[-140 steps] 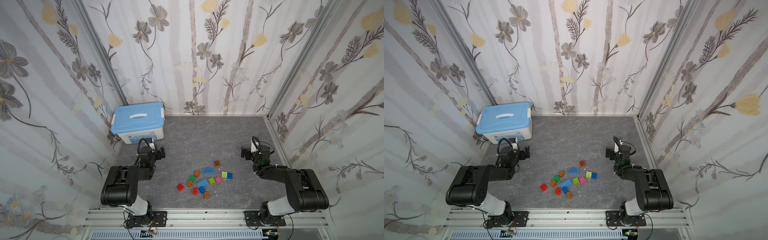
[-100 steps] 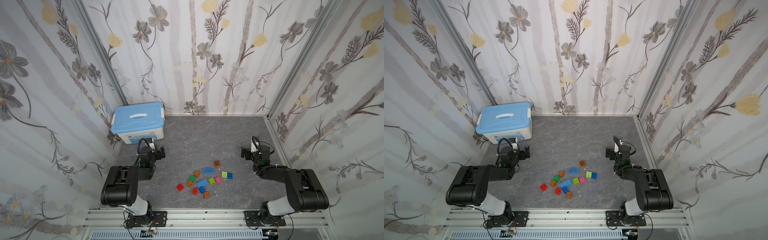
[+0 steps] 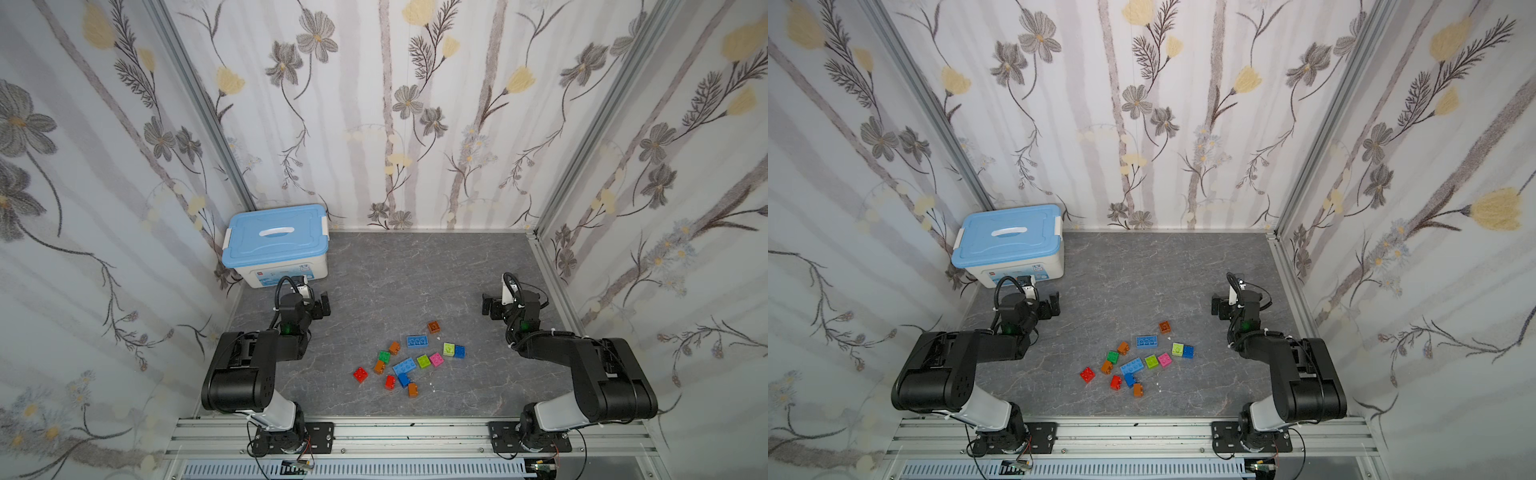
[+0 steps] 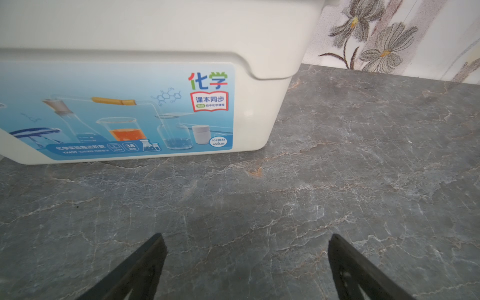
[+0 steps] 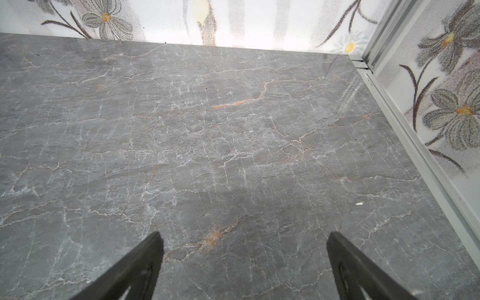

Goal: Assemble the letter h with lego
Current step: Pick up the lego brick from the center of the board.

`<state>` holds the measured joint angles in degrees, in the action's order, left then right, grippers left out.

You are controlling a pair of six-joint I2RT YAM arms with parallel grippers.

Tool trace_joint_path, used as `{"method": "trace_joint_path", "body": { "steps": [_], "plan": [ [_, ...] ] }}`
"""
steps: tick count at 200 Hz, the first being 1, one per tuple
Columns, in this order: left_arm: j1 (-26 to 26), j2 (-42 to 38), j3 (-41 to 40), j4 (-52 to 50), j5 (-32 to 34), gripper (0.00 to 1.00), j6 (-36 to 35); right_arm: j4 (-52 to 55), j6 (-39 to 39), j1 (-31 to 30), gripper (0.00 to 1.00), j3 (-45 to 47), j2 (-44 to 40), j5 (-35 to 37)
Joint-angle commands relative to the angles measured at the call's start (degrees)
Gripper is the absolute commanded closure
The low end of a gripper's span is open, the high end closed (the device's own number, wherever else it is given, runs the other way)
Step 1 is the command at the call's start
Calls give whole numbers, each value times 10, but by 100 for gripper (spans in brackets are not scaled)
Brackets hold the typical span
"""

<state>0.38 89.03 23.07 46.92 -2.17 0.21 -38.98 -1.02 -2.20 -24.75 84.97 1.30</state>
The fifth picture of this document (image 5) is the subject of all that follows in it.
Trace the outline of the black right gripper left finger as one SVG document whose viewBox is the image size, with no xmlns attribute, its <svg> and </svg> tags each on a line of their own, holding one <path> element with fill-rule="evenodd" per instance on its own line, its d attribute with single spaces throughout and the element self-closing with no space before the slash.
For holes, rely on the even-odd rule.
<svg viewBox="0 0 480 300">
<path fill-rule="evenodd" d="M 150 300 L 161 270 L 164 241 L 160 232 L 152 232 L 74 300 Z"/>
</svg>

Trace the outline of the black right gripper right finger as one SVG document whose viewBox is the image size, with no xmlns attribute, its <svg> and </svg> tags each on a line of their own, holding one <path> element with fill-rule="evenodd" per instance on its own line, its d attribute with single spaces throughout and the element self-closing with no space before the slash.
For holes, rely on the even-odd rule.
<svg viewBox="0 0 480 300">
<path fill-rule="evenodd" d="M 414 300 L 413 296 L 340 232 L 331 232 L 327 253 L 341 300 Z"/>
</svg>

